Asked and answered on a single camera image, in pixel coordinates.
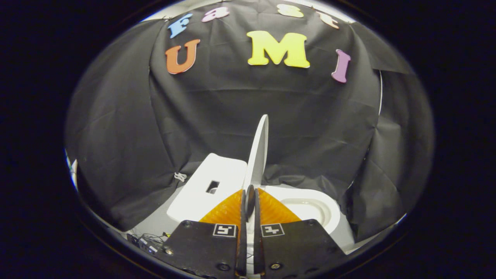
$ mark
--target foam letter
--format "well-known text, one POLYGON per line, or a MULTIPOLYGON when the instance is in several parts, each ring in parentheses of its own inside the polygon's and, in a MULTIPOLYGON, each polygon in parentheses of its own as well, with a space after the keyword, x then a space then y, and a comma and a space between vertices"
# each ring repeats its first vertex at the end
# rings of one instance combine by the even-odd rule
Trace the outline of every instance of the foam letter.
POLYGON ((303 17, 303 13, 300 12, 300 8, 293 5, 279 4, 277 5, 278 12, 281 15, 287 15, 292 17, 303 17))
POLYGON ((336 20, 332 19, 332 17, 328 14, 317 12, 320 15, 320 20, 322 20, 325 24, 330 25, 336 29, 339 29, 335 23, 338 23, 336 20))
POLYGON ((269 55, 274 64, 281 63, 282 58, 288 53, 284 64, 291 67, 309 68, 310 62, 305 55, 305 40, 307 37, 298 33, 286 33, 281 42, 278 43, 267 31, 252 31, 247 33, 252 41, 252 54, 248 59, 250 65, 267 65, 269 55))
POLYGON ((336 50, 338 54, 338 63, 336 64, 336 70, 331 74, 332 78, 345 83, 346 82, 346 69, 348 69, 348 62, 351 57, 344 53, 342 50, 336 50))
POLYGON ((186 61, 181 65, 178 64, 178 52, 181 49, 181 46, 169 48, 165 52, 165 55, 167 56, 167 71, 171 74, 177 74, 191 68, 196 60, 196 45, 199 42, 200 40, 196 39, 185 43, 185 47, 187 48, 186 61))
POLYGON ((179 33, 183 32, 186 30, 186 25, 189 23, 189 19, 191 16, 193 16, 192 13, 189 13, 183 17, 181 17, 178 21, 174 22, 173 24, 169 25, 169 29, 171 30, 171 39, 176 37, 179 33))
POLYGON ((201 22, 209 22, 216 18, 221 18, 229 14, 227 7, 215 8, 213 10, 208 11, 205 14, 205 17, 201 20, 201 22))

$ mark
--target screw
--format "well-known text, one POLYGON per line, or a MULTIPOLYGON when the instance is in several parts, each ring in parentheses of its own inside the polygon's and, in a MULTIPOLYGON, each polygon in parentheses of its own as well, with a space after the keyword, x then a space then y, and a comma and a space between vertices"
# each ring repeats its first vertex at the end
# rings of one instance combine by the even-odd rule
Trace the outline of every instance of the screw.
POLYGON ((231 269, 228 265, 226 264, 218 264, 217 265, 217 268, 222 270, 222 271, 228 271, 229 269, 231 269))
POLYGON ((191 271, 189 269, 183 269, 183 271, 189 273, 189 274, 193 274, 193 275, 196 275, 196 273, 194 271, 191 271))
POLYGON ((174 252, 172 251, 172 249, 170 247, 164 247, 164 251, 167 255, 172 255, 174 254, 174 252))
POLYGON ((270 266, 270 269, 272 269, 272 270, 276 270, 276 269, 280 269, 280 268, 281 268, 281 265, 280 264, 272 264, 270 266))

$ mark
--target white cord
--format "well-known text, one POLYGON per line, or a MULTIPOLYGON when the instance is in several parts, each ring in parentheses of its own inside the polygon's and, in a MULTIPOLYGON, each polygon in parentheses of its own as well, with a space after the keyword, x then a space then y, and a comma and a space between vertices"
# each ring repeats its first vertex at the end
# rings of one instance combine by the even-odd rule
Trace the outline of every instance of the white cord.
POLYGON ((180 180, 181 182, 184 182, 185 179, 187 178, 187 175, 186 174, 179 173, 179 172, 175 172, 174 173, 174 178, 180 180))
POLYGON ((379 103, 379 115, 380 115, 380 109, 382 107, 382 73, 379 70, 379 76, 380 76, 380 103, 379 103))

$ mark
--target orange letter u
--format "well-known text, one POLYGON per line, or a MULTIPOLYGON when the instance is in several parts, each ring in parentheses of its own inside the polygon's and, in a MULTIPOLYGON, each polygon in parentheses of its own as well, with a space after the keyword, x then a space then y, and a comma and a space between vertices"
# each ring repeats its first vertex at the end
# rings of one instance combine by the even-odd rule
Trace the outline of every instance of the orange letter u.
POLYGON ((177 74, 191 68, 196 60, 196 45, 199 42, 200 40, 196 39, 185 43, 185 47, 187 48, 186 61, 180 65, 178 64, 178 52, 179 49, 181 49, 181 46, 175 46, 168 49, 165 52, 167 57, 167 71, 171 74, 177 74))

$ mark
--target toilet bowl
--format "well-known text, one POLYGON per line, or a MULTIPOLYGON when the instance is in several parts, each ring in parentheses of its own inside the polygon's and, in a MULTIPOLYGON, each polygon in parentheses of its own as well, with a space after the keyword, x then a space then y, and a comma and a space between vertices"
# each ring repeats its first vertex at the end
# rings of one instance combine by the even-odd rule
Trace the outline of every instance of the toilet bowl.
POLYGON ((317 220, 328 234, 331 234, 339 223, 341 214, 338 204, 322 192, 277 186, 265 186, 262 189, 284 204, 301 220, 317 220))

